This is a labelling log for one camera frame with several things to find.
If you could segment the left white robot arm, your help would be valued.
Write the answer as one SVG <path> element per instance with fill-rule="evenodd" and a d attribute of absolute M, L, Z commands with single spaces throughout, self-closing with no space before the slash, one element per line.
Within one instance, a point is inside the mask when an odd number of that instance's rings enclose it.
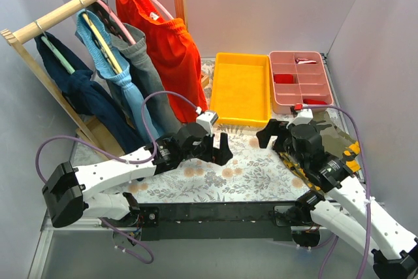
<path fill-rule="evenodd" d="M 138 221 L 139 204 L 130 193 L 111 195 L 106 190 L 174 170 L 189 159 L 225 165 L 232 156 L 226 133 L 220 135 L 216 148 L 213 135 L 198 123 L 189 123 L 119 159 L 78 167 L 62 163 L 47 179 L 42 194 L 55 228 L 82 217 L 109 218 L 130 227 Z"/>

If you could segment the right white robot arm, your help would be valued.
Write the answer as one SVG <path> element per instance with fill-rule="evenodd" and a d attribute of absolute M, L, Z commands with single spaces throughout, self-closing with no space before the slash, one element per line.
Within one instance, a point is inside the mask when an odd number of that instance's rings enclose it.
<path fill-rule="evenodd" d="M 261 148 L 276 137 L 273 151 L 309 187 L 282 219 L 326 227 L 366 253 L 379 278 L 417 277 L 417 236 L 366 195 L 356 176 L 357 142 L 325 120 L 295 125 L 271 119 L 256 136 Z"/>

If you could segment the orange red shorts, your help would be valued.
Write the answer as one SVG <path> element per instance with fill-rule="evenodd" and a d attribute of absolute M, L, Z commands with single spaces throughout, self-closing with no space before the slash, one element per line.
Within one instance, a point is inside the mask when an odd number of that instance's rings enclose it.
<path fill-rule="evenodd" d="M 151 0 L 116 0 L 118 18 L 145 34 L 147 53 L 163 87 L 208 109 L 201 82 L 201 56 L 180 18 L 166 19 Z"/>

